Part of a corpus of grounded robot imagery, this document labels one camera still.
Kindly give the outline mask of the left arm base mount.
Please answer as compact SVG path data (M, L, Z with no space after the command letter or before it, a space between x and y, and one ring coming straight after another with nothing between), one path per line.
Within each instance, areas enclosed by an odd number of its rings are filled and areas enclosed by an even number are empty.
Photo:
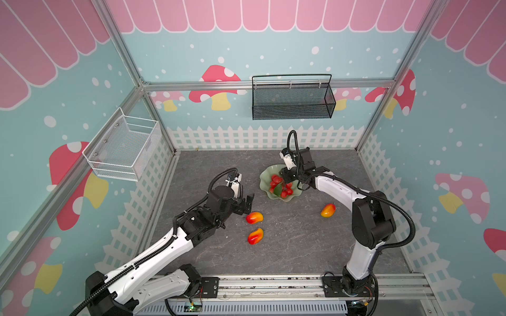
M185 293L175 298L191 298L192 300L201 298L217 298L220 285L219 277L201 277L200 280L194 280Z

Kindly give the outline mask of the red yellow mango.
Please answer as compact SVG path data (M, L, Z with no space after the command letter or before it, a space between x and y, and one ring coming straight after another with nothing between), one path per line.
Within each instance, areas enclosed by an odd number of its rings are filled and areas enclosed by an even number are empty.
M262 222L263 220L264 216L260 212L252 212L246 216L246 222L250 225L255 225Z
M323 218L330 218L335 214L335 212L336 212L336 206L334 204L328 204L322 209L322 211L320 212L320 215Z
M255 245L258 244L260 241L262 241L263 238L264 238L264 230L257 229L249 234L247 241L250 245Z

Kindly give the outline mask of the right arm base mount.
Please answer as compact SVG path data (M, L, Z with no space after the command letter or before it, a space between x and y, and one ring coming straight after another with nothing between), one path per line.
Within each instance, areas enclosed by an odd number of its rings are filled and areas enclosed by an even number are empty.
M326 298L350 298L351 300L371 302L377 297L378 285L372 275L365 279L355 280L348 273L344 275L325 273L321 280Z

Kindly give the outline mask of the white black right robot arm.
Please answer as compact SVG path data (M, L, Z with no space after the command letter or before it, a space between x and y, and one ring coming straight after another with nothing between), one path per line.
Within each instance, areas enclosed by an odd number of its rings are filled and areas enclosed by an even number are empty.
M299 153L285 148L280 153L285 180L297 180L303 186L326 193L351 211L355 244L351 258L343 268L342 291L358 296L373 281L372 273L379 251L395 232L396 226L385 194L362 190L338 178L325 167L316 167L310 149Z

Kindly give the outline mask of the red strawberry bunch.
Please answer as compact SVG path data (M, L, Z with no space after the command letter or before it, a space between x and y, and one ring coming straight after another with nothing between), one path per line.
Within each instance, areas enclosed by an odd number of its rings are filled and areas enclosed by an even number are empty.
M293 183L284 181L279 175L272 175L270 182L270 192L275 196L286 199L293 195Z

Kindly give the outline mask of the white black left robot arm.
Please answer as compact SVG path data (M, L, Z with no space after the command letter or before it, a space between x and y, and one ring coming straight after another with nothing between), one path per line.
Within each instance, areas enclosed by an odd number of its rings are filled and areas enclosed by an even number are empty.
M228 186L209 190L206 197L177 215L172 229L154 245L113 271L90 275L85 299L72 314L87 309L91 315L136 315L158 301L192 296L201 276L191 264L166 276L156 275L223 228L232 214L250 214L253 200L253 194L242 197Z

